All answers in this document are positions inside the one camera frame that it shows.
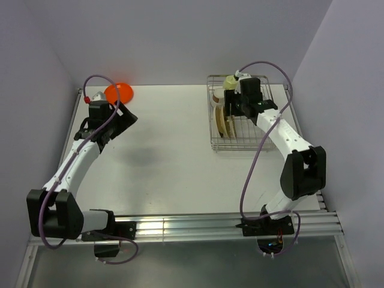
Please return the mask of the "beige plate black spot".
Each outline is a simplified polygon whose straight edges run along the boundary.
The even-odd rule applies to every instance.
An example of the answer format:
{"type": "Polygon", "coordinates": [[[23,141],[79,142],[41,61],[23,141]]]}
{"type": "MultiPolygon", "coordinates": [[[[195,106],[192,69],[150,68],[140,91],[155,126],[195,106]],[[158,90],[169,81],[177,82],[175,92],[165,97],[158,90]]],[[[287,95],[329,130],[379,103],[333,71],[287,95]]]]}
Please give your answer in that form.
{"type": "Polygon", "coordinates": [[[224,131],[223,127],[221,124],[221,119],[220,119],[220,111],[221,107],[220,106],[215,106],[213,109],[213,120],[214,120],[214,125],[217,129],[217,134],[219,137],[223,138],[224,137],[224,131]]]}

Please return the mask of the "beige floral plate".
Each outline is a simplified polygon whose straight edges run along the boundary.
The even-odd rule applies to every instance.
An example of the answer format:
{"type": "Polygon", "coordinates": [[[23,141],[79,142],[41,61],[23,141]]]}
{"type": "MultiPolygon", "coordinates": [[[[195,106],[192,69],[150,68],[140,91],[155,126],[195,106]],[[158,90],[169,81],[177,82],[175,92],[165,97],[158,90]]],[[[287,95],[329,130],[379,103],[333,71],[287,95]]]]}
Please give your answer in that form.
{"type": "Polygon", "coordinates": [[[222,129],[223,129],[223,134],[227,138],[231,138],[232,137],[232,132],[231,132],[231,129],[230,129],[230,124],[229,124],[229,122],[227,120],[227,117],[226,117],[226,113],[225,113],[224,107],[222,107],[220,109],[220,121],[221,121],[221,126],[222,126],[222,129]]]}

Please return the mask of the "metal tumbler cup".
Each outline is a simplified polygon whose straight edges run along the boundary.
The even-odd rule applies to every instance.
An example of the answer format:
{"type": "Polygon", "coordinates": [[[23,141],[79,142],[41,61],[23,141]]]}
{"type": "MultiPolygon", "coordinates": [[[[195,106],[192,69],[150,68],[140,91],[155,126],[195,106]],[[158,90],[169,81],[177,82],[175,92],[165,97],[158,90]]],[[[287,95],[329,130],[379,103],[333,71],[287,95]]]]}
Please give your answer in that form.
{"type": "Polygon", "coordinates": [[[215,88],[211,93],[211,106],[223,106],[224,105],[224,92],[223,88],[215,88]]]}

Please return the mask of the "pale green mug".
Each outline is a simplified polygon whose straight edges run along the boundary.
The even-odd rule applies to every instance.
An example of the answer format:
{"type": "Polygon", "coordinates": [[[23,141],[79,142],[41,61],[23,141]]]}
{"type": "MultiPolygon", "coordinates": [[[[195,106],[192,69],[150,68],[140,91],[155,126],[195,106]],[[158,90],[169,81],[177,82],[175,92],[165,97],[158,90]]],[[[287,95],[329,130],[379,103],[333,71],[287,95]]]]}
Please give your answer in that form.
{"type": "Polygon", "coordinates": [[[224,82],[223,82],[223,89],[224,90],[235,90],[238,85],[238,78],[234,75],[228,75],[226,76],[224,82]]]}

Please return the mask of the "orange plastic plate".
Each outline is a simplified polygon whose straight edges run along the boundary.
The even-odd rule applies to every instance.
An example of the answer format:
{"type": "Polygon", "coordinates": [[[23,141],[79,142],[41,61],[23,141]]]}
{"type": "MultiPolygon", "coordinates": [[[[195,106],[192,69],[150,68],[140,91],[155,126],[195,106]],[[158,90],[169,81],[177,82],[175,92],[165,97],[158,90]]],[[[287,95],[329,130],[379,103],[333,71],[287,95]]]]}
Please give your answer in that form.
{"type": "MultiPolygon", "coordinates": [[[[129,103],[134,97],[134,91],[133,91],[132,87],[129,84],[123,83],[123,82],[117,83],[116,86],[117,86],[118,93],[120,96],[120,98],[119,98],[120,102],[122,104],[129,103]]],[[[115,102],[118,99],[117,98],[118,93],[117,93],[117,91],[113,85],[109,85],[104,90],[104,94],[106,96],[106,99],[110,104],[115,104],[115,102]]]]}

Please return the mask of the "wire dish rack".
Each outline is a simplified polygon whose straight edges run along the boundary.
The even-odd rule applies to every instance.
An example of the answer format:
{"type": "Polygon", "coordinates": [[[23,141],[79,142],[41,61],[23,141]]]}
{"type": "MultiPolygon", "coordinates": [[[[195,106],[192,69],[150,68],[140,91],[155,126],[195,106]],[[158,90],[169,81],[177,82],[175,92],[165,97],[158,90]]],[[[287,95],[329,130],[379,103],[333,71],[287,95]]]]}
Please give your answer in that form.
{"type": "Polygon", "coordinates": [[[213,120],[214,107],[211,106],[211,93],[215,88],[223,87],[225,78],[225,75],[209,75],[206,80],[211,148],[215,152],[256,151],[265,133],[245,116],[233,116],[236,128],[235,139],[227,138],[225,135],[221,138],[217,134],[217,129],[213,120]]]}

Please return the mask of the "yellow woven pattern plate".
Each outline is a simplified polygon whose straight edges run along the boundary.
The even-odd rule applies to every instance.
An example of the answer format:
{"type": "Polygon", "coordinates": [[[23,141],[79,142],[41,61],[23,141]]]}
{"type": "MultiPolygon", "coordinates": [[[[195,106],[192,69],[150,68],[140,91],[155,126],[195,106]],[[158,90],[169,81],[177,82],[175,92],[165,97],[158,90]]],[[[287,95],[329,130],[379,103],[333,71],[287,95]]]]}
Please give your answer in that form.
{"type": "Polygon", "coordinates": [[[228,116],[227,121],[228,121],[229,127],[230,127],[230,138],[235,139],[236,138],[236,128],[235,128],[234,117],[232,115],[228,116]]]}

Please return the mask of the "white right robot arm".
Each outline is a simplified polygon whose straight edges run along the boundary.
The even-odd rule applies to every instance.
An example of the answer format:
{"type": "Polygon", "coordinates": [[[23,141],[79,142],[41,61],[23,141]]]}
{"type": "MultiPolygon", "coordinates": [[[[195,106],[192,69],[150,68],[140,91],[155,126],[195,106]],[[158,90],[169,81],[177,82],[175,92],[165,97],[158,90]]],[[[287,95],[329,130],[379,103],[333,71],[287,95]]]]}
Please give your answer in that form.
{"type": "Polygon", "coordinates": [[[259,146],[270,139],[284,158],[280,189],[263,206],[260,228],[267,234],[280,227],[280,219],[292,212],[307,196],[326,185],[326,152],[302,138],[283,118],[283,110],[264,99],[260,79],[236,73],[236,88],[225,92],[227,115],[244,116],[264,132],[259,146]]]}

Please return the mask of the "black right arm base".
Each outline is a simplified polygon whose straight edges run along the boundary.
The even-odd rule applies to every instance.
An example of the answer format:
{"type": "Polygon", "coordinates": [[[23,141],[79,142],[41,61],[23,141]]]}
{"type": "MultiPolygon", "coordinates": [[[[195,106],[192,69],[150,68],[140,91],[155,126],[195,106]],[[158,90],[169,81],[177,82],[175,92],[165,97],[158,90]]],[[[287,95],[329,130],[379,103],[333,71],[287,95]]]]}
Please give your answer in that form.
{"type": "Polygon", "coordinates": [[[236,225],[236,228],[242,230],[244,237],[251,236],[268,236],[266,239],[257,240],[259,249],[266,254],[277,254],[282,252],[284,247],[284,235],[293,235],[292,219],[290,216],[285,216],[278,220],[273,220],[266,217],[259,220],[241,219],[241,222],[236,225]]]}

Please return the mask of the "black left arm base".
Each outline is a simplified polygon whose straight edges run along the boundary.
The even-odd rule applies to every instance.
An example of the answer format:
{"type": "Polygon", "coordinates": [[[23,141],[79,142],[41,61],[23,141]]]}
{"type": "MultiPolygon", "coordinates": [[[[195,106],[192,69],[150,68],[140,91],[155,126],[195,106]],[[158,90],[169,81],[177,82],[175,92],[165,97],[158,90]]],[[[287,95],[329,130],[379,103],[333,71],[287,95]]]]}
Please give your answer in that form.
{"type": "Polygon", "coordinates": [[[136,237],[136,226],[137,223],[135,221],[116,222],[111,232],[86,232],[81,235],[81,241],[94,243],[94,256],[97,260],[103,260],[108,264],[125,263],[132,260],[139,250],[138,245],[134,241],[136,237]],[[124,242],[133,244],[133,255],[127,260],[118,260],[116,262],[116,257],[120,256],[123,252],[122,245],[124,242]]]}

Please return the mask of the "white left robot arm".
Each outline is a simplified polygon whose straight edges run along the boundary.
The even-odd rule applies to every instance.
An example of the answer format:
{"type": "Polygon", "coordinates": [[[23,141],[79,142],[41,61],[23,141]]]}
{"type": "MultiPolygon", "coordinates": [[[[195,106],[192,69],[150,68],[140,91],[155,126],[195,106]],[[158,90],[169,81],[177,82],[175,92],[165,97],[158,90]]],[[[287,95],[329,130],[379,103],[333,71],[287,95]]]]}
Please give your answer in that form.
{"type": "Polygon", "coordinates": [[[92,101],[61,166],[43,188],[26,198],[31,233],[42,239],[76,239],[95,231],[102,239],[116,235],[115,215],[106,209],[83,211],[76,193],[105,146],[137,121],[123,104],[92,101]]]}

